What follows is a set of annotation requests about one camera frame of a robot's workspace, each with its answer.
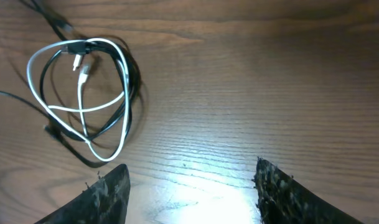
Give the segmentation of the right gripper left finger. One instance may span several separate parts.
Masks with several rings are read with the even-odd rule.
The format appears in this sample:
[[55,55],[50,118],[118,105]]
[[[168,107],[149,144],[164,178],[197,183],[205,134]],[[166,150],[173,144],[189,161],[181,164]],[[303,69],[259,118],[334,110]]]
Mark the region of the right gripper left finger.
[[38,223],[124,224],[130,188],[128,167],[120,164]]

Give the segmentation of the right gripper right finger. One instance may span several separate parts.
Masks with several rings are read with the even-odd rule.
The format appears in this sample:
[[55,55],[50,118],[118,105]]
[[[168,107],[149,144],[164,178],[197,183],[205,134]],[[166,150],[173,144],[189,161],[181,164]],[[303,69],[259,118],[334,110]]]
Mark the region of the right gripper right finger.
[[361,224],[321,199],[270,161],[259,157],[253,177],[256,207],[265,224]]

